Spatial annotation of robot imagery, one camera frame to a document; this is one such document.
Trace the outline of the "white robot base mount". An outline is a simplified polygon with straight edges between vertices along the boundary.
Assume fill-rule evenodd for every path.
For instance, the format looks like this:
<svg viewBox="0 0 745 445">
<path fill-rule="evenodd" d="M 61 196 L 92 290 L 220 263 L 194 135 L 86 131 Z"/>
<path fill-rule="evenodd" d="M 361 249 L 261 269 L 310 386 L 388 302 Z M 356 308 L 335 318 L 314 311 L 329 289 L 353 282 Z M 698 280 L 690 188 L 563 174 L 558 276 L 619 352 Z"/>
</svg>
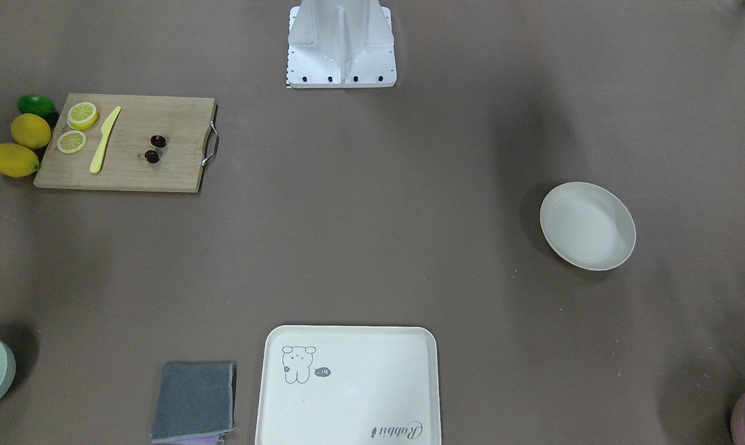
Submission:
<svg viewBox="0 0 745 445">
<path fill-rule="evenodd" d="M 289 88 L 387 88 L 398 79 L 389 8 L 302 1 L 288 14 Z"/>
</svg>

